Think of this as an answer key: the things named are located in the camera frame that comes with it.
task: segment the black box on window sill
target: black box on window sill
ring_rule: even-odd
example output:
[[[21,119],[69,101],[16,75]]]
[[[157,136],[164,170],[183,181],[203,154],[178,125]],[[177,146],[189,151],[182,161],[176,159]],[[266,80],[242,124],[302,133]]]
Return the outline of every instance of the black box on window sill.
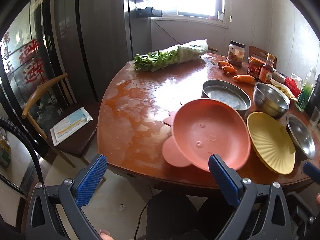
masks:
[[[162,10],[156,10],[153,7],[146,7],[144,9],[136,9],[136,17],[137,18],[148,18],[148,17],[161,17]]]

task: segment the screw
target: screw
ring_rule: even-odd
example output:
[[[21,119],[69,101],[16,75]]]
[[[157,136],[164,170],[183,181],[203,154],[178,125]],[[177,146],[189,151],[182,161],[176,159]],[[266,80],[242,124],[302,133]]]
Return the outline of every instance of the screw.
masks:
[[[315,221],[315,218],[314,218],[314,217],[310,217],[310,218],[309,218],[309,223],[310,223],[310,224],[313,224],[314,221]]]
[[[279,184],[279,182],[274,182],[273,184],[272,184],[274,187],[276,187],[276,188],[280,188],[280,184]]]
[[[42,183],[41,182],[38,182],[37,184],[36,184],[36,188],[41,188],[42,187]]]
[[[65,185],[70,185],[72,182],[73,182],[72,179],[65,179],[63,183],[64,183]]]
[[[244,178],[242,181],[244,184],[251,184],[251,179]]]

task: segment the black hose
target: black hose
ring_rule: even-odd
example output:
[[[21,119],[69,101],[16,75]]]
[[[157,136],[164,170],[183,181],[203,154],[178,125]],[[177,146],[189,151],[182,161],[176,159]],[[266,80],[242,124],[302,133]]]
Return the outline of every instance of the black hose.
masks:
[[[18,127],[16,127],[13,122],[3,118],[2,116],[0,116],[0,127],[9,131],[10,133],[12,133],[15,137],[17,137],[25,145],[25,147],[29,151],[31,158],[33,160],[33,163],[35,165],[39,182],[43,183],[42,172],[41,172],[41,168],[40,168],[40,164],[39,164],[36,152],[35,152],[33,146],[31,145],[30,141],[26,137],[26,135]]]

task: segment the black jar lid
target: black jar lid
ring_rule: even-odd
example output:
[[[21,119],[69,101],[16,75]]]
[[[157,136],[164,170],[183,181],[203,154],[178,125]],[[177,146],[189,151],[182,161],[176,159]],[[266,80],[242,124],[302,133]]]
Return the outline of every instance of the black jar lid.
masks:
[[[238,42],[235,42],[235,41],[230,41],[230,44],[232,45],[235,45],[235,46],[238,46],[240,48],[244,48],[245,49],[245,45],[244,44],[241,44],[241,43],[238,43]]]

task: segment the wooden table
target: wooden table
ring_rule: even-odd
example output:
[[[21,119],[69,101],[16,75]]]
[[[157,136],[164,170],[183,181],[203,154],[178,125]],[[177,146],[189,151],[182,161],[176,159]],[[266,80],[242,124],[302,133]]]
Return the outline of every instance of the wooden table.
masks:
[[[181,107],[181,103],[201,97],[202,84],[208,79],[220,79],[237,85],[252,100],[253,85],[238,83],[231,75],[225,75],[217,65],[225,57],[207,53],[201,59],[166,67],[153,73],[133,70],[128,62],[111,81],[100,107],[98,121],[98,152],[105,155],[108,167],[122,175],[151,184],[159,189],[182,190],[190,195],[210,195],[217,184],[210,173],[195,166],[178,168],[163,158],[163,142],[171,135],[170,127],[162,121],[169,111]],[[247,63],[237,71],[246,74]],[[252,106],[249,113],[255,110]],[[293,103],[288,111],[306,125],[308,117],[296,109]],[[286,125],[286,115],[279,121]],[[317,157],[312,163],[319,166],[319,141],[313,134]],[[259,184],[278,181],[290,190],[302,187],[311,179],[302,171],[303,163],[295,164],[289,175],[269,170],[251,150],[247,163],[238,173]]]

